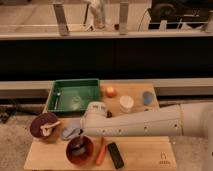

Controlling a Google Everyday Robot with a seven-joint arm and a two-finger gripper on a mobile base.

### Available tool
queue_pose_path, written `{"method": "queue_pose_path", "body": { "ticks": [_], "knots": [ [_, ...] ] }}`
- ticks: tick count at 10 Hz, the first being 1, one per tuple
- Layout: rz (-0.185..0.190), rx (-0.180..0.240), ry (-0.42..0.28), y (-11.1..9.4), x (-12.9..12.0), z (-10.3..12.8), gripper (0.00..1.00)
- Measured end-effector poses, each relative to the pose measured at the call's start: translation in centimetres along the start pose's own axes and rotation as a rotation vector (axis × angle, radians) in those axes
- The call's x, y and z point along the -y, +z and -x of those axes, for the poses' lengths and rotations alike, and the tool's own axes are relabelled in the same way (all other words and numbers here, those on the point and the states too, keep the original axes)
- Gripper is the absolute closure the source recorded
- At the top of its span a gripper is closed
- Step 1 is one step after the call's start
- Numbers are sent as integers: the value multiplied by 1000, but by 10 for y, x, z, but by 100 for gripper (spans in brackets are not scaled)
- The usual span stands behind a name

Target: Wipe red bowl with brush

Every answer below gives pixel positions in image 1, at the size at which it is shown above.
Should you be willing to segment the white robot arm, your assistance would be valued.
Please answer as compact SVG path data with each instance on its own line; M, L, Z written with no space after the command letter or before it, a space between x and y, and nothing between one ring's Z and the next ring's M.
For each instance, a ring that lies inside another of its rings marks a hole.
M202 171L213 171L213 102L171 105L108 118L90 103L80 119L88 136L191 136L208 140Z

